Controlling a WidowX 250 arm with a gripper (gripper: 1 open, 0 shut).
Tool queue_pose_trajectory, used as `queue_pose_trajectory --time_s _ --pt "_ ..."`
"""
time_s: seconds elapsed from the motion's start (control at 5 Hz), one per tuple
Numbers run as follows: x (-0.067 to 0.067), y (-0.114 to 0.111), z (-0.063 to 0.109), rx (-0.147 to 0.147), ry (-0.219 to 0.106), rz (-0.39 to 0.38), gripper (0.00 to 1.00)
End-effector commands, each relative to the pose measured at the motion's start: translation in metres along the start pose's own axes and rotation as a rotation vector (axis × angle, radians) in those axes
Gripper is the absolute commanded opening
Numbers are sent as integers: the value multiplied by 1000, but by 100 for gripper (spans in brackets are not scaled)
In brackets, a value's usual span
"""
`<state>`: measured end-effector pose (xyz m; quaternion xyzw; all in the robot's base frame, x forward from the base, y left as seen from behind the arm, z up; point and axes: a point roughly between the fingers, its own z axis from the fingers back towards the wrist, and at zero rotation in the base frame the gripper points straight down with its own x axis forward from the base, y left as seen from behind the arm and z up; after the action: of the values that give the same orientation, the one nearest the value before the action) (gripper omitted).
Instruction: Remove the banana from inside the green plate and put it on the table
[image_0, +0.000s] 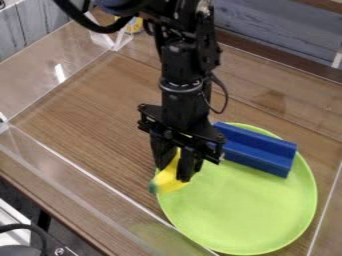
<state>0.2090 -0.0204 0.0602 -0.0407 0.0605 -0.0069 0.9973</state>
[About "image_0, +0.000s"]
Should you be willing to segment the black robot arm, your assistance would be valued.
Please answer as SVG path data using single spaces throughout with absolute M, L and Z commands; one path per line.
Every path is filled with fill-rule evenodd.
M 71 0 L 52 0 L 88 30 L 109 34 L 135 17 L 155 39 L 162 64 L 162 104 L 141 104 L 139 129 L 149 134 L 155 165 L 176 164 L 176 179 L 191 180 L 206 161 L 220 162 L 226 139 L 208 115 L 211 89 L 222 81 L 214 74 L 222 49 L 216 41 L 212 0 L 95 0 L 117 20 L 97 25 Z

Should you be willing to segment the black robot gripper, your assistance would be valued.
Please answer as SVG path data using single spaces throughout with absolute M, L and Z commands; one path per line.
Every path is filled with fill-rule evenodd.
M 210 123 L 212 80 L 174 84 L 160 81 L 162 104 L 140 104 L 137 127 L 149 134 L 156 168 L 171 163 L 176 150 L 180 158 L 176 179 L 188 182 L 200 171 L 203 161 L 220 161 L 226 139 Z

